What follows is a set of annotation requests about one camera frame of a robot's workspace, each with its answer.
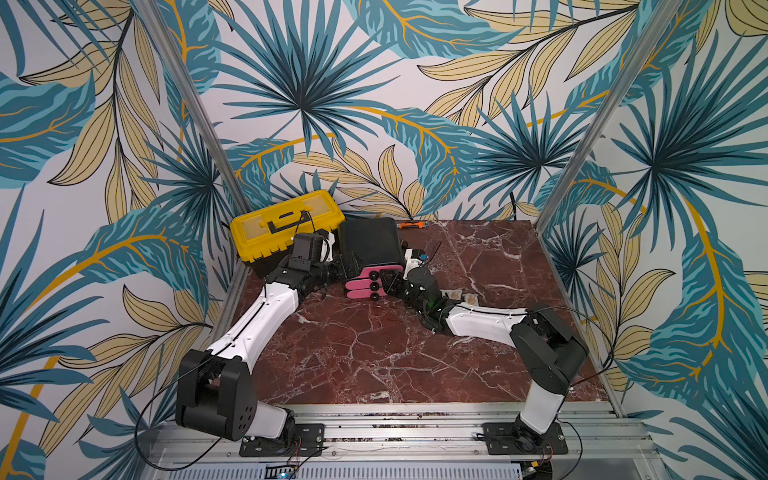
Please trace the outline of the white cookie packet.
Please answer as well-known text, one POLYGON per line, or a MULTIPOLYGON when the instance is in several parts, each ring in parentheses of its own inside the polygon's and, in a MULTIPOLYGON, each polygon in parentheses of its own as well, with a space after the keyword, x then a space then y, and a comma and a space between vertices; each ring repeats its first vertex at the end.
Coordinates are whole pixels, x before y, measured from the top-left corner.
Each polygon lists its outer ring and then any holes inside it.
POLYGON ((443 290, 443 294, 451 300, 461 301, 463 299, 463 292, 460 289, 443 290))
POLYGON ((463 301, 474 306, 479 305, 479 299, 477 294, 466 293, 463 295, 463 301))

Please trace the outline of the black drawer cabinet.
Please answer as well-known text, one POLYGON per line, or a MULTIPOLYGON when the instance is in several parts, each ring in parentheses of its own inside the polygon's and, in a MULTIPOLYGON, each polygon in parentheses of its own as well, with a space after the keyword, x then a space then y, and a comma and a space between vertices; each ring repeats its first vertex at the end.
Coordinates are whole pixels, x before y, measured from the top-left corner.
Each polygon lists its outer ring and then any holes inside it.
POLYGON ((368 270, 405 264, 392 218, 348 219, 338 227, 341 266, 348 280, 367 277, 368 270))

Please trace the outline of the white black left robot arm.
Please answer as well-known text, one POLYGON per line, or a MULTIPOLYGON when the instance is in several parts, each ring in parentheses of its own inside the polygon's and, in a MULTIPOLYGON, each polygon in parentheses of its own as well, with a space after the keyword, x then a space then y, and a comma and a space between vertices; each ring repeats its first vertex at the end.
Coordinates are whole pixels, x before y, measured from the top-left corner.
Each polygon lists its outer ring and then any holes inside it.
POLYGON ((254 367, 282 323, 306 297, 346 278, 339 260, 308 270, 287 265, 270 273, 253 304, 207 349, 190 350, 178 374, 175 422, 226 440, 247 436, 289 444, 290 412, 257 399, 254 367))

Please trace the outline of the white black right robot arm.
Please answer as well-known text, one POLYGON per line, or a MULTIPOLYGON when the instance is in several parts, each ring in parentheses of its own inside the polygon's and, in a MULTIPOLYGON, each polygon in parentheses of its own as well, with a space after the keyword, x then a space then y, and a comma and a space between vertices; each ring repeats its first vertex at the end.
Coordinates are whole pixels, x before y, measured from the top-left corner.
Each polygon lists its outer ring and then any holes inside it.
POLYGON ((427 330, 514 348, 531 377, 515 429, 530 439, 550 430, 589 355, 585 342, 554 309, 500 309, 452 300, 442 294, 426 267, 407 274, 385 271, 377 279, 380 290, 415 310, 427 330))

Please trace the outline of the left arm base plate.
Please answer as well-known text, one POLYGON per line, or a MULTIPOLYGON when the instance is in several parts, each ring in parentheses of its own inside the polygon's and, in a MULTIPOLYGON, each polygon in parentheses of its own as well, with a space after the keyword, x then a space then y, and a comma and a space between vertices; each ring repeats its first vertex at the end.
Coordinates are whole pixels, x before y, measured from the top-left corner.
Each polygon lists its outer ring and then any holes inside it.
POLYGON ((242 439, 239 456, 266 458, 298 456, 309 458, 324 449, 325 425, 306 423, 289 425, 277 438, 246 436, 242 439))

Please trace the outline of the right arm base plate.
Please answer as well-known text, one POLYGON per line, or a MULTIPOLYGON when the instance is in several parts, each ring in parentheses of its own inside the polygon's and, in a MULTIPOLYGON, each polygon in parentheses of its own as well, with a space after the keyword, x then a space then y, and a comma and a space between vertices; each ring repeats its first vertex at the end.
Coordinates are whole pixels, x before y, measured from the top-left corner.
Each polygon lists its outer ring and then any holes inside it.
POLYGON ((545 433, 537 433, 522 421, 484 423, 475 435, 485 444, 489 455, 563 455, 569 452, 561 425, 551 424, 545 433))

